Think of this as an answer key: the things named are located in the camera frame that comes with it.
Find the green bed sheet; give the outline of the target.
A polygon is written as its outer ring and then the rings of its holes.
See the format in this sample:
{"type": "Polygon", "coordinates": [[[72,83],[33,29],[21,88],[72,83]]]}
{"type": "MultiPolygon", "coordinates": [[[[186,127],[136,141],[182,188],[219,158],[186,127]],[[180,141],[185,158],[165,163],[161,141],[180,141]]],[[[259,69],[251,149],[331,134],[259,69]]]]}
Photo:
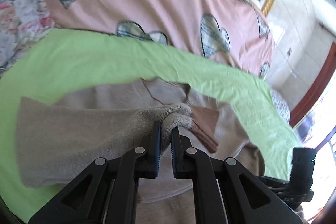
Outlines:
{"type": "Polygon", "coordinates": [[[267,176],[289,179],[299,141],[278,114],[268,84],[228,65],[174,47],[88,31],[56,29],[33,45],[1,78],[1,197],[27,222],[58,186],[26,188],[19,177],[14,135],[21,97],[55,103],[64,95],[103,84],[160,77],[187,83],[229,103],[265,160],[267,176]]]}

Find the wooden door frame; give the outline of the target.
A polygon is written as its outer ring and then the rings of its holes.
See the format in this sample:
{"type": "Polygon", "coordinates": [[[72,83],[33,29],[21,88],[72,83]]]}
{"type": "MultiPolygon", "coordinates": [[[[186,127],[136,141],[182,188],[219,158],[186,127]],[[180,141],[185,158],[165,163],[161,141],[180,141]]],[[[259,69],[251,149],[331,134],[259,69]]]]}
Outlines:
{"type": "Polygon", "coordinates": [[[335,72],[335,42],[332,42],[327,58],[314,83],[302,100],[290,113],[290,126],[296,126],[318,101],[335,72]]]}

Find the pink quilt with plaid hearts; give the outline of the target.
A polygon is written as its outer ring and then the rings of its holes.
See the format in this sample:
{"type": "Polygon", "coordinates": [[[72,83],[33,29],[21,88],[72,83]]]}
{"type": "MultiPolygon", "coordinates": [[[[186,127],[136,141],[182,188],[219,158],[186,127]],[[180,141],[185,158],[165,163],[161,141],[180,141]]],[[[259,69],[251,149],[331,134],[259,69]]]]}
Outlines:
{"type": "Polygon", "coordinates": [[[46,0],[57,27],[156,42],[265,77],[274,41],[251,0],[46,0]]]}

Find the beige knitted sweater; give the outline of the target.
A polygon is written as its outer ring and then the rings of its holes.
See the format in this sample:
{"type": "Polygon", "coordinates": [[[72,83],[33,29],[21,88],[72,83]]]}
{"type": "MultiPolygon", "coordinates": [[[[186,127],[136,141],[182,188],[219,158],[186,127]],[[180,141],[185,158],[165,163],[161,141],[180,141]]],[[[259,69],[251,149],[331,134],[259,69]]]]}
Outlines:
{"type": "Polygon", "coordinates": [[[156,78],[78,90],[54,105],[21,98],[15,152],[22,183],[68,184],[98,157],[115,159],[138,147],[156,121],[162,123],[159,175],[139,182],[137,223],[195,222],[192,183],[173,177],[174,127],[210,157],[235,157],[252,174],[265,172],[259,148],[231,105],[188,84],[156,78]]]}

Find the purple floral pillow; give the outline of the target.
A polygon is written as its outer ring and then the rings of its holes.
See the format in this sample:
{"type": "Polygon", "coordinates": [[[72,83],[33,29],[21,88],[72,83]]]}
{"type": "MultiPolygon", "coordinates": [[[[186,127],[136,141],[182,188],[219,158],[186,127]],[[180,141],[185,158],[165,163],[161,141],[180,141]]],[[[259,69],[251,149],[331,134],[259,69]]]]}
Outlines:
{"type": "Polygon", "coordinates": [[[46,0],[1,0],[1,73],[54,26],[46,0]]]}

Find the wall power socket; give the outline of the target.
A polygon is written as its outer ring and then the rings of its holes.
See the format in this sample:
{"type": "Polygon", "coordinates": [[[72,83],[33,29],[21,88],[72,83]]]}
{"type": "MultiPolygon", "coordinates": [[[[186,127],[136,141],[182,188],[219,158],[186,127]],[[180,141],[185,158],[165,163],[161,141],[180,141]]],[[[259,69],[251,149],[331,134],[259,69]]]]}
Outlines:
{"type": "Polygon", "coordinates": [[[291,55],[291,53],[292,53],[292,50],[291,50],[291,48],[289,48],[286,55],[289,57],[291,55]]]}

